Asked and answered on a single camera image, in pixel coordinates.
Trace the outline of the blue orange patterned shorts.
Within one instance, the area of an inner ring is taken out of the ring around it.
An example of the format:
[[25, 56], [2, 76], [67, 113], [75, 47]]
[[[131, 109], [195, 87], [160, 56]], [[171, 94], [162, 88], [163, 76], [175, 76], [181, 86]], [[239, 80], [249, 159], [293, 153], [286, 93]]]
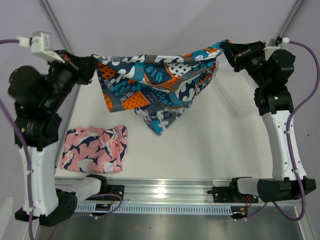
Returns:
[[100, 56], [96, 73], [110, 113], [134, 110], [160, 136], [211, 82], [222, 40], [186, 55]]

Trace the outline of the pink shark print shorts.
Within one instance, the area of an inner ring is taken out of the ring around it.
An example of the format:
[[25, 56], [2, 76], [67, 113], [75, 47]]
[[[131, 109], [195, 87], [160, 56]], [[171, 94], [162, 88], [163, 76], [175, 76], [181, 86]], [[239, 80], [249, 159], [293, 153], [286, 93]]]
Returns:
[[128, 153], [128, 129], [77, 127], [68, 130], [59, 168], [89, 174], [113, 174], [123, 170]]

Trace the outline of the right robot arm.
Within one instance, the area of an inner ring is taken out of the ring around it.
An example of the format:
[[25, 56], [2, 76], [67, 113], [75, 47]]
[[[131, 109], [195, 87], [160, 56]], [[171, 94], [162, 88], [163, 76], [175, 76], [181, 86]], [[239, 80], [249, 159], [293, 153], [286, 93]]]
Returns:
[[221, 47], [233, 70], [246, 70], [257, 84], [254, 102], [267, 130], [272, 156], [271, 178], [233, 178], [229, 198], [234, 202], [246, 195], [259, 197], [263, 202], [304, 199], [317, 185], [308, 178], [300, 160], [293, 126], [297, 108], [286, 86], [295, 70], [296, 57], [281, 48], [267, 57], [266, 44], [261, 41], [223, 42]]

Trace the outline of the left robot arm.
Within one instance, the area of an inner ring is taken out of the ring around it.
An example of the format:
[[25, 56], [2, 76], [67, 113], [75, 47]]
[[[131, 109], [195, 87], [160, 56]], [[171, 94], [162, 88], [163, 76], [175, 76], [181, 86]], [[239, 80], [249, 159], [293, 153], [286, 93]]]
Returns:
[[92, 82], [98, 61], [58, 50], [57, 60], [48, 62], [47, 74], [24, 65], [9, 77], [8, 94], [14, 99], [16, 119], [12, 122], [14, 141], [24, 167], [25, 201], [15, 213], [19, 221], [37, 219], [42, 226], [52, 227], [69, 219], [78, 203], [94, 196], [108, 196], [106, 177], [89, 174], [64, 191], [55, 186], [53, 151], [62, 122], [58, 110], [76, 85]]

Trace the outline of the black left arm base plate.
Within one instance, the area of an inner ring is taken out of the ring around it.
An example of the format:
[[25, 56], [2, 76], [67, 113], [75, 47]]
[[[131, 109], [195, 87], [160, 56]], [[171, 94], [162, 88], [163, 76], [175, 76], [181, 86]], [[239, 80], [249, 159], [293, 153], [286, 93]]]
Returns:
[[[124, 197], [125, 193], [125, 186], [124, 185], [119, 185], [119, 184], [111, 184], [108, 185], [105, 189], [103, 189], [100, 194], [115, 194], [118, 195], [122, 200]], [[100, 196], [99, 197], [103, 201], [118, 201], [119, 199], [115, 196], [110, 196], [110, 195], [105, 195], [105, 196]]]

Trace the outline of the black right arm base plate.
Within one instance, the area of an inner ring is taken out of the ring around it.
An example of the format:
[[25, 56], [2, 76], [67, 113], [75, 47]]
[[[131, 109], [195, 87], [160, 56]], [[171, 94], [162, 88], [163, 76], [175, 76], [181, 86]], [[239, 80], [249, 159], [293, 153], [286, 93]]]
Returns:
[[206, 193], [213, 197], [214, 203], [257, 204], [259, 202], [257, 197], [240, 193], [232, 187], [212, 187]]

